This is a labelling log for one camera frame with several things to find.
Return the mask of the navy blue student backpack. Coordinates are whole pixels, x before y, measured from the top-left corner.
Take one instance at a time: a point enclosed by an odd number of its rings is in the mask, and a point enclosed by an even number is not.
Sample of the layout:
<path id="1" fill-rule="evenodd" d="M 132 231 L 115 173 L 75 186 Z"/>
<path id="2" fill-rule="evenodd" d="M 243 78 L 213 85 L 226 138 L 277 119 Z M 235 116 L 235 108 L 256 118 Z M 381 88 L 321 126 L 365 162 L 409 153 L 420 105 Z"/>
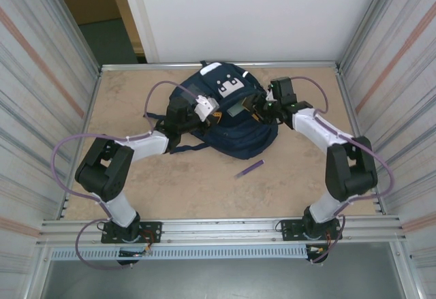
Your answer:
<path id="1" fill-rule="evenodd" d="M 257 122 L 248 110 L 231 117 L 227 110 L 252 94 L 266 94 L 258 80 L 248 71 L 231 63 L 202 62 L 202 69 L 173 90 L 169 100 L 183 97 L 193 104 L 198 95 L 214 98 L 222 118 L 218 125 L 205 131 L 193 131 L 181 136 L 171 152 L 182 153 L 211 147 L 237 159 L 250 159 L 270 146 L 278 135 L 277 125 Z M 165 115 L 146 112 L 145 116 L 158 120 Z"/>

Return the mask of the purple pen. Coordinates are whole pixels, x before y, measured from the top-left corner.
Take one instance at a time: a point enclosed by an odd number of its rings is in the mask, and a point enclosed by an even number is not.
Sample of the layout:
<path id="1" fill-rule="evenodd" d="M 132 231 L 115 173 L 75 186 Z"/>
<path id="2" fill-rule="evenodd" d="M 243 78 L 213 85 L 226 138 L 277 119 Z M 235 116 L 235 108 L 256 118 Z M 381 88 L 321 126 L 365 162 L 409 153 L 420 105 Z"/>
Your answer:
<path id="1" fill-rule="evenodd" d="M 252 164 L 251 166 L 249 166 L 248 168 L 245 168 L 244 170 L 242 170 L 241 172 L 239 172 L 238 174 L 236 174 L 234 177 L 235 178 L 240 178 L 243 177 L 244 175 L 254 171 L 255 169 L 259 168 L 260 166 L 262 166 L 264 164 L 264 160 L 261 159 L 259 161 L 257 161 L 256 163 Z"/>

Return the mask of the grey metal sheet panel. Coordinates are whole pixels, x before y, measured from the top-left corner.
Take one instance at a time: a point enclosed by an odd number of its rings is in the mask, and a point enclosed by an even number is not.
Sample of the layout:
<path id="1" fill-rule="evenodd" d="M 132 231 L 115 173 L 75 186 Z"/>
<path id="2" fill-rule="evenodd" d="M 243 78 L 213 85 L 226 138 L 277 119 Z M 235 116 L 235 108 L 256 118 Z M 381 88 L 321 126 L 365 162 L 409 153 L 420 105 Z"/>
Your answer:
<path id="1" fill-rule="evenodd" d="M 387 268 L 353 271 L 299 259 L 141 262 L 98 271 L 54 262 L 42 299 L 405 299 Z"/>

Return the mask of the long aluminium mounting rail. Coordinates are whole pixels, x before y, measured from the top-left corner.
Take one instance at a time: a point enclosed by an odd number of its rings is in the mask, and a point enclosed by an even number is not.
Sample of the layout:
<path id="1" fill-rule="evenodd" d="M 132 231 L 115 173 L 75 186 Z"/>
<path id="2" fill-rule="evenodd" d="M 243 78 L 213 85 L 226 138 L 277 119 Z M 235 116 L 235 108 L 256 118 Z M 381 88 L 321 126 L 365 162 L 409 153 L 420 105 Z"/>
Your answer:
<path id="1" fill-rule="evenodd" d="M 164 219 L 160 245 L 260 245 L 281 242 L 280 218 Z M 71 247 L 86 221 L 45 221 L 38 247 Z M 406 235 L 394 215 L 346 216 L 344 243 L 403 242 Z"/>

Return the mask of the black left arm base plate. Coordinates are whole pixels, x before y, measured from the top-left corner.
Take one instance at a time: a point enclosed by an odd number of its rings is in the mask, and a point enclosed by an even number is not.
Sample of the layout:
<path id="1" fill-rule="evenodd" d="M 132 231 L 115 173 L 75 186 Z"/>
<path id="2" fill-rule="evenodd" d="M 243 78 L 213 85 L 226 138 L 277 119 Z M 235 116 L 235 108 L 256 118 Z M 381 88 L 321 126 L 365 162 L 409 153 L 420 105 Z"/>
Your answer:
<path id="1" fill-rule="evenodd" d="M 161 240 L 162 222 L 140 221 L 129 227 L 105 222 L 98 229 L 102 231 L 103 244 L 154 244 Z"/>

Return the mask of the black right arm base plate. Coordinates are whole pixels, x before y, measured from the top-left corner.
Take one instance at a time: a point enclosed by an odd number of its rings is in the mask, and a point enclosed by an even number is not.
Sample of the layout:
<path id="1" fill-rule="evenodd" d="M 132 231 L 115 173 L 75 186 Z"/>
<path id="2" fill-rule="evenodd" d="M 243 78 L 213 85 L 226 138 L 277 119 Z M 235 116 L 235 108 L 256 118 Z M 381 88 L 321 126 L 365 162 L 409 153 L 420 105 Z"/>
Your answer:
<path id="1" fill-rule="evenodd" d="M 339 240 L 342 239 L 340 232 L 341 225 L 338 219 L 325 223 L 314 223 L 305 219 L 284 219 L 279 222 L 280 230 L 284 241 L 316 241 L 316 240 Z"/>

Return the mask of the aluminium frame post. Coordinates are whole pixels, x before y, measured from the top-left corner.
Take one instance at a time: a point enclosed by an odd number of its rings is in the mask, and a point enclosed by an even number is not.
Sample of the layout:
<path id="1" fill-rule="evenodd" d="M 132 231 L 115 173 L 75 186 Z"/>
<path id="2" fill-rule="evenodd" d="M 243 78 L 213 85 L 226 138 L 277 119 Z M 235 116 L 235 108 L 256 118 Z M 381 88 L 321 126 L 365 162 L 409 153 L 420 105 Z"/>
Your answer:
<path id="1" fill-rule="evenodd" d="M 61 25 L 64 27 L 67 36 L 72 41 L 74 48 L 78 51 L 80 58 L 88 70 L 97 76 L 101 75 L 101 65 L 97 62 L 95 55 L 89 47 L 82 31 L 77 25 L 72 13 L 68 9 L 64 0 L 54 0 L 54 3 L 60 9 Z"/>
<path id="2" fill-rule="evenodd" d="M 351 64 L 354 57 L 357 55 L 365 38 L 369 34 L 371 27 L 373 26 L 380 12 L 386 5 L 385 2 L 387 2 L 387 0 L 371 0 L 371 3 L 366 10 L 360 24 L 358 25 L 354 36 L 351 38 L 341 58 L 337 61 L 337 71 L 340 74 L 344 73 L 344 71 Z"/>

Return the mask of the small wired controller board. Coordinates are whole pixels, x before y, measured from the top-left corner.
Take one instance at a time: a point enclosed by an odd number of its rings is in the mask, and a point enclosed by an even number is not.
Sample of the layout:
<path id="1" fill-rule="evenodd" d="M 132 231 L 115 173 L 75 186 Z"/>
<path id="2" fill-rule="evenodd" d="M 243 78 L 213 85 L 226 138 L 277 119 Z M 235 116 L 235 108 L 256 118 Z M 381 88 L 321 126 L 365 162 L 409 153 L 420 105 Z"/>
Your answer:
<path id="1" fill-rule="evenodd" d="M 322 264 L 328 257 L 329 245 L 306 245 L 307 258 L 311 264 Z"/>
<path id="2" fill-rule="evenodd" d="M 145 257 L 151 252 L 150 245 L 143 245 L 139 247 L 121 247 L 119 250 L 119 257 Z"/>

